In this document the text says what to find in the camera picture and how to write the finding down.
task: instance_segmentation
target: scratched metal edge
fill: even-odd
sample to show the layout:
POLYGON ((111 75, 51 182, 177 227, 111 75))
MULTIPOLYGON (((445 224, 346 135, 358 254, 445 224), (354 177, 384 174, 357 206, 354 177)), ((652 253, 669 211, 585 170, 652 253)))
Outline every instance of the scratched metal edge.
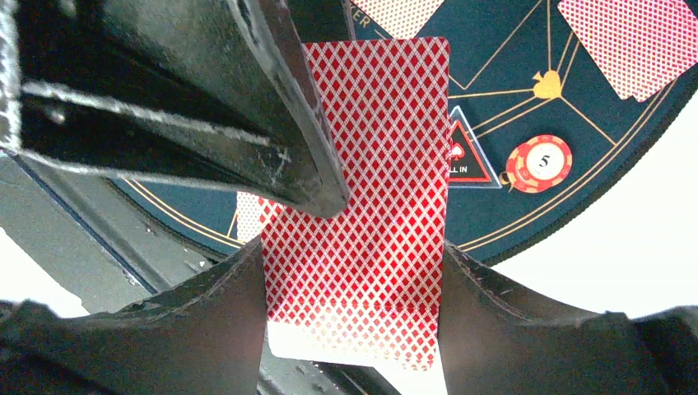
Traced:
MULTIPOLYGON (((210 249, 207 246, 200 244, 186 236, 180 234, 177 230, 170 228, 164 222, 158 220, 149 211, 140 206, 135 200, 128 196, 117 184, 105 179, 107 188, 113 190, 120 198, 123 199, 142 219, 142 221, 153 225, 156 231, 168 235, 174 241, 199 252, 202 256, 220 262, 225 259, 225 255, 210 249)), ((267 339, 265 338, 265 350, 268 348, 267 339)), ((314 388, 324 388, 326 395, 344 395, 355 394, 364 395, 399 395, 400 392, 383 376, 378 370, 365 366, 345 366, 326 363, 316 363, 306 360, 287 360, 276 358, 269 352, 263 352, 262 364, 260 366, 260 380, 258 386, 258 394, 260 395, 282 395, 285 393, 305 393, 314 388), (283 372, 283 374, 298 374, 307 375, 305 385, 297 387, 299 380, 283 380, 283 377, 277 377, 268 372, 283 372)))
MULTIPOLYGON (((93 233, 94 235, 98 235, 101 240, 100 246, 107 251, 116 253, 128 251, 129 249, 135 248, 132 244, 128 245, 128 239, 152 238, 153 235, 150 234, 151 232, 148 231, 146 226, 142 226, 138 229, 134 228, 130 230, 127 233, 127 238, 122 237, 123 232, 122 236, 113 235, 114 237, 111 237, 113 230, 109 229, 109 221, 105 219, 105 216, 108 216, 110 213, 111 215, 123 215, 123 212, 120 211, 116 213, 109 202, 94 199, 95 189, 103 189, 113 194, 116 199, 124 203, 128 208, 128 214, 137 218, 141 223, 149 225, 156 234, 166 235, 167 238, 164 240, 163 238, 153 239, 161 243, 163 249, 170 249, 174 254, 178 252, 184 254, 183 247, 186 247, 200 253, 214 264, 225 258, 223 254, 217 253, 208 247, 183 237, 167 225, 158 221, 154 216, 138 206, 130 197, 125 196, 123 191, 107 179, 97 177, 88 178, 89 181, 85 182, 83 187, 89 188, 90 191, 82 191, 84 188, 70 181, 70 176, 74 176, 74 174, 64 174, 59 170, 31 161, 21 160, 21 163, 25 171, 29 170, 34 175, 32 179, 36 183, 41 183, 47 188, 50 188, 52 191, 51 198, 53 198, 54 201, 55 199, 60 200, 59 204, 64 210, 75 214, 71 215, 73 220, 78 221, 79 218, 85 225, 90 226, 92 231, 91 235, 93 233)), ((119 263, 121 263, 122 266, 124 263, 127 263, 129 267, 127 272, 144 285, 148 284, 150 286, 148 291, 152 294, 169 289, 178 283, 178 281, 168 281, 166 278, 159 276, 158 272, 167 269, 166 263, 160 262, 158 268, 151 265, 153 259, 162 261, 162 257, 153 257, 142 250, 137 251, 135 254, 123 253, 119 256, 121 258, 119 263)), ((175 277, 180 280, 184 279, 181 272, 174 276, 166 277, 175 277)), ((99 282, 99 280, 98 278, 91 278, 91 281, 99 282)), ((362 395, 364 393, 399 394, 387 381, 375 379, 377 374, 378 372, 372 368, 317 364, 305 360, 285 360, 276 358, 271 352, 267 352, 263 353, 263 363, 260 366, 258 393, 262 395, 312 393, 312 391, 319 391, 321 388, 323 389, 322 393, 326 395, 362 395), (298 377, 296 377, 295 380, 289 380, 289 375, 297 375, 298 377)))

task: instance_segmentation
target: red triangle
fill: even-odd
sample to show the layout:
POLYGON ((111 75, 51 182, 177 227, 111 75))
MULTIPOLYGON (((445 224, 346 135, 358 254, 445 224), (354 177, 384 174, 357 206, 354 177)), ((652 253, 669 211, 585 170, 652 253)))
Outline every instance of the red triangle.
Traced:
POLYGON ((482 173, 485 175, 485 177, 481 178, 451 178, 450 181, 454 182, 465 182, 465 183, 490 183, 492 181, 492 178, 490 177, 490 172, 487 171, 487 168, 485 167, 485 164, 482 160, 482 156, 479 151, 475 149, 475 146, 472 144, 472 139, 469 138, 468 134, 465 132, 465 128, 463 125, 460 123, 460 121, 456 121, 454 125, 451 127, 451 135, 453 136, 455 129, 458 128, 463 135, 463 138, 465 141, 468 143, 468 148, 470 148, 470 153, 475 156, 475 159, 477 161, 477 165, 480 166, 480 170, 482 173))

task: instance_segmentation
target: black metal bracket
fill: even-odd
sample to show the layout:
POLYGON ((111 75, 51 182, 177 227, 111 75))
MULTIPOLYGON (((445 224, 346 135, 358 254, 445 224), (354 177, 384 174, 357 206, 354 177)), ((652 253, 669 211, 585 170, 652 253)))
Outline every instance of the black metal bracket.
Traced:
MULTIPOLYGON (((254 393, 264 311, 256 239, 207 272, 116 314, 61 320, 31 302, 9 306, 0 321, 0 369, 9 374, 18 363, 39 361, 112 393, 254 393)), ((449 244, 440 317, 449 393, 696 390, 697 308, 636 321, 591 314, 517 286, 449 244), (545 306, 551 312, 538 317, 534 310, 545 306)), ((286 383, 264 377, 262 391, 283 393, 286 383)), ((24 385, 21 380, 2 385, 23 393, 8 387, 24 385)))
MULTIPOLYGON (((316 216, 346 207, 284 2, 0 0, 0 12, 0 147, 81 174, 246 190, 316 216)), ((333 22, 348 39, 347 21, 333 22)))

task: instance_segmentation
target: red playing card back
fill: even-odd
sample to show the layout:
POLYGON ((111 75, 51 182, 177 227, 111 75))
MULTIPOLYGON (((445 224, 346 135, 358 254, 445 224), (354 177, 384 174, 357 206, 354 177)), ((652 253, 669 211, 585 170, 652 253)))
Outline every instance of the red playing card back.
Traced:
POLYGON ((444 0, 355 0, 354 3, 395 39, 411 39, 444 0))
POLYGON ((683 0, 563 0, 560 12, 616 93, 645 101, 698 62, 683 0))
POLYGON ((448 191, 445 39, 308 44, 351 191, 326 220, 268 204, 269 341, 279 356, 434 360, 448 191))

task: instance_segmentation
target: poker table mat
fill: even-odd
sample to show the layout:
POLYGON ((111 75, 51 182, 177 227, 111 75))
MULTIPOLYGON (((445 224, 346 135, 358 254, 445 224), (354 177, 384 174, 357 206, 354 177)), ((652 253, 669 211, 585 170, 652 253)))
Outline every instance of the poker table mat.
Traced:
MULTIPOLYGON (((557 10, 558 1, 445 0, 418 36, 450 42, 449 110, 459 107, 493 170, 531 137, 561 137, 572 150, 569 176, 542 193, 451 188, 446 238, 494 265, 560 229, 603 195, 659 139, 698 86, 693 67, 643 103, 621 100, 557 10), (533 90, 553 70, 561 97, 533 90)), ((698 12, 698 0, 687 2, 698 12)), ((359 40, 389 35, 358 7, 359 40)), ((114 179, 143 214, 187 245, 224 256, 237 238, 235 192, 114 179)), ((648 179, 648 188, 661 188, 648 179)))

